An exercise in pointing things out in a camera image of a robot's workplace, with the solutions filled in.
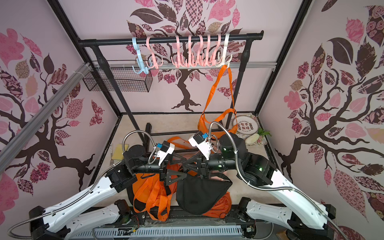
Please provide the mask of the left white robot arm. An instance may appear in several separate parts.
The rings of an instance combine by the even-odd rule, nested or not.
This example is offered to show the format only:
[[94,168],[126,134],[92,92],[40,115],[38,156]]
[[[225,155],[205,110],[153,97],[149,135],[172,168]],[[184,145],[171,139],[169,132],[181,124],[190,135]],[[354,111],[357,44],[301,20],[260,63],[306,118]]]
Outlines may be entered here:
[[71,237],[101,225],[117,221],[129,214],[125,201],[118,201],[108,208],[87,213],[95,204],[121,191],[134,187],[134,199],[145,205],[144,212],[156,208],[153,220],[165,221],[171,210],[171,199],[177,184],[171,172],[178,166],[170,166],[175,145],[164,141],[147,156],[146,149],[134,145],[124,151],[123,160],[110,167],[95,183],[71,198],[49,208],[40,206],[29,212],[30,231],[33,240],[68,240]]

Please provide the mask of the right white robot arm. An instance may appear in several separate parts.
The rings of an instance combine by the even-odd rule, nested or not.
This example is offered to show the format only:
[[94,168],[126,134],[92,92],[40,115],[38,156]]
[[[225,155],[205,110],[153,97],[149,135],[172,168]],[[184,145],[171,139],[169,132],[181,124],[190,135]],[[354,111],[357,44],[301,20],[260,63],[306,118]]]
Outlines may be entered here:
[[278,207],[243,197],[238,205],[240,218],[285,227],[300,240],[333,239],[335,229],[330,224],[335,208],[309,198],[267,158],[250,153],[243,139],[235,134],[223,135],[217,153],[207,134],[196,133],[189,138],[189,143],[199,152],[183,161],[185,171],[196,173],[178,183],[177,202],[183,210],[193,215],[212,210],[232,185],[225,171],[236,170],[237,177],[249,187],[268,192],[282,203]]

